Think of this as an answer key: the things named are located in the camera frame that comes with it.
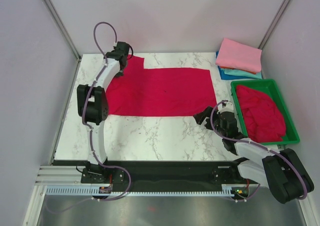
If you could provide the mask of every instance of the pink folded cloth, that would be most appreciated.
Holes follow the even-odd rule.
[[[261,72],[261,53],[261,49],[224,38],[215,64],[256,74]]]

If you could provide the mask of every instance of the floor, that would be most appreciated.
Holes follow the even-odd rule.
[[[46,196],[49,209],[59,211],[83,196]],[[297,200],[277,202],[260,188],[248,202],[218,197],[127,196],[113,202],[87,201],[62,213],[42,209],[38,226],[305,226]]]
[[[215,53],[137,53],[144,67],[189,67],[210,70],[217,102],[231,100],[230,81],[220,79]],[[101,54],[84,54],[58,141],[55,160],[87,160],[86,128],[77,111],[76,89],[90,84],[102,66]],[[193,117],[130,117],[110,115],[104,126],[109,160],[232,161],[221,139]]]

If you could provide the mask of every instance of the white marble tabletop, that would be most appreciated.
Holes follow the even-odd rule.
[[[232,100],[230,82],[221,80],[215,53],[137,53],[144,68],[189,67],[210,70],[216,101]],[[55,160],[87,160],[86,127],[77,110],[77,86],[91,84],[102,66],[102,54],[84,54],[63,120]],[[133,117],[109,115],[104,144],[109,160],[225,161],[238,158],[225,150],[222,140],[188,117]]]

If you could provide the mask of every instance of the stack of folded cloth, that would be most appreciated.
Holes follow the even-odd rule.
[[[261,49],[224,38],[215,61],[221,79],[262,79],[261,53]]]

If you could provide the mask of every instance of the light blue cloth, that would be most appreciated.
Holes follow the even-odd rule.
[[[226,75],[248,77],[248,78],[258,79],[258,80],[262,79],[261,72],[257,72],[256,74],[253,74],[253,73],[249,73],[239,69],[221,68],[221,70],[223,70]]]

